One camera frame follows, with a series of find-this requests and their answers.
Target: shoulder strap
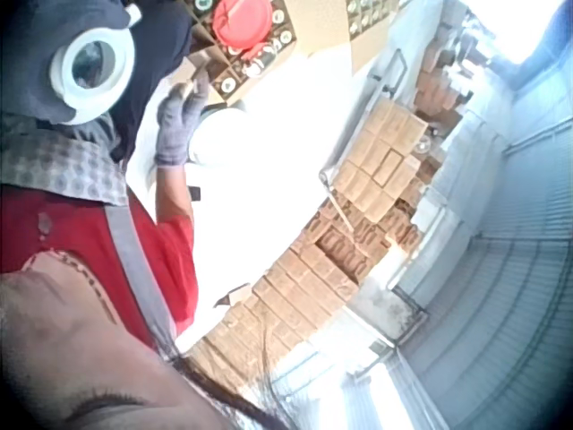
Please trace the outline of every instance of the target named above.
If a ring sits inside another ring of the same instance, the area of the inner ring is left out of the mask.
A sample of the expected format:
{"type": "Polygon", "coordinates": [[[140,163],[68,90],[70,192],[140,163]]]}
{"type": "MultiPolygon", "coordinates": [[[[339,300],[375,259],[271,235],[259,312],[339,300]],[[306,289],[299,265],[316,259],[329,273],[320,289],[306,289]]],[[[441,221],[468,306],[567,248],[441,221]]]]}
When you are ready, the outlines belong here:
{"type": "Polygon", "coordinates": [[[175,322],[143,252],[132,212],[129,206],[105,205],[104,208],[115,250],[137,305],[159,351],[167,353],[174,344],[175,322]]]}

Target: black cloth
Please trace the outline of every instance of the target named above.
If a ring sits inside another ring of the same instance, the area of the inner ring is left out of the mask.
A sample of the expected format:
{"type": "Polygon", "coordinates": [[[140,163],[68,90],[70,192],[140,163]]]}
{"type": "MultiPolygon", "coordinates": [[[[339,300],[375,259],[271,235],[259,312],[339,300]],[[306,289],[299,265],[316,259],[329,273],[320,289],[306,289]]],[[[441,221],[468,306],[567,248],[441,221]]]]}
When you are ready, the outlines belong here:
{"type": "Polygon", "coordinates": [[[120,137],[119,145],[111,153],[116,162],[132,156],[151,95],[159,81],[172,73],[191,51],[192,19],[182,3],[136,3],[143,18],[132,27],[135,68],[124,94],[109,111],[120,137]]]}
{"type": "Polygon", "coordinates": [[[52,57],[85,30],[126,28],[129,14],[120,0],[21,0],[13,8],[3,18],[2,111],[54,124],[70,121],[75,110],[49,80],[52,57]]]}

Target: red cap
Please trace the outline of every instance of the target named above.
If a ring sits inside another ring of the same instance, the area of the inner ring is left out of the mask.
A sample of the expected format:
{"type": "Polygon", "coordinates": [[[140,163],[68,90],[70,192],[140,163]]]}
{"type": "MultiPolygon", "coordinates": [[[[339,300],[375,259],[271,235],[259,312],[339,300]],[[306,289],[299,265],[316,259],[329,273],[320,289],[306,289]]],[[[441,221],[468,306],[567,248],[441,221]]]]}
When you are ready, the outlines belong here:
{"type": "Polygon", "coordinates": [[[213,31],[228,47],[250,49],[272,26],[270,0],[221,0],[213,13],[213,31]]]}

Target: hand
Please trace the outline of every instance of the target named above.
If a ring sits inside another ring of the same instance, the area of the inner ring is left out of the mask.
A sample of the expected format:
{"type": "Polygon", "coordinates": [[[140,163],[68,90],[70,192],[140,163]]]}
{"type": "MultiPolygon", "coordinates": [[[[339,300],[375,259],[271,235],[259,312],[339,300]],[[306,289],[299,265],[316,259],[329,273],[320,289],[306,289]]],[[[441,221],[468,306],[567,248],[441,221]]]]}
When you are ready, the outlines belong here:
{"type": "Polygon", "coordinates": [[[177,84],[158,108],[159,134],[155,160],[159,168],[183,166],[189,143],[199,125],[201,111],[209,96],[209,76],[200,69],[193,80],[193,90],[184,97],[188,83],[177,84]]]}

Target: sleeve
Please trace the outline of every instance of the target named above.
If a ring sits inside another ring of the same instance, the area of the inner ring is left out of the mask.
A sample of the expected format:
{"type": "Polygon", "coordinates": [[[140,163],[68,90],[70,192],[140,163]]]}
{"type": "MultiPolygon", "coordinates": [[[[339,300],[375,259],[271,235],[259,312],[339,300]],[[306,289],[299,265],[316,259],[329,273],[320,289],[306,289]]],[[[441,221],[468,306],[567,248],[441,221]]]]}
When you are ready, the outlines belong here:
{"type": "Polygon", "coordinates": [[[175,320],[177,335],[193,323],[198,301],[197,276],[192,250],[194,232],[192,221],[175,217],[158,223],[163,242],[163,254],[172,282],[161,283],[163,295],[175,320]]]}

